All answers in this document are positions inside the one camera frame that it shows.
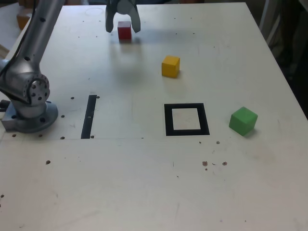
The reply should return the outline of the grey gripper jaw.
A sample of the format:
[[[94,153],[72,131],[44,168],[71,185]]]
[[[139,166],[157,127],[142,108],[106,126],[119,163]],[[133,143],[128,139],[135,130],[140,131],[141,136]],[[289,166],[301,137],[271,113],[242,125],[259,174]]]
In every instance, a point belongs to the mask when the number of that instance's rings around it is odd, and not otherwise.
[[[140,32],[140,16],[135,0],[120,0],[117,3],[117,12],[119,14],[127,14],[130,16],[131,25],[135,33]]]
[[[114,27],[114,16],[117,13],[117,0],[108,0],[105,9],[105,28],[111,33]]]

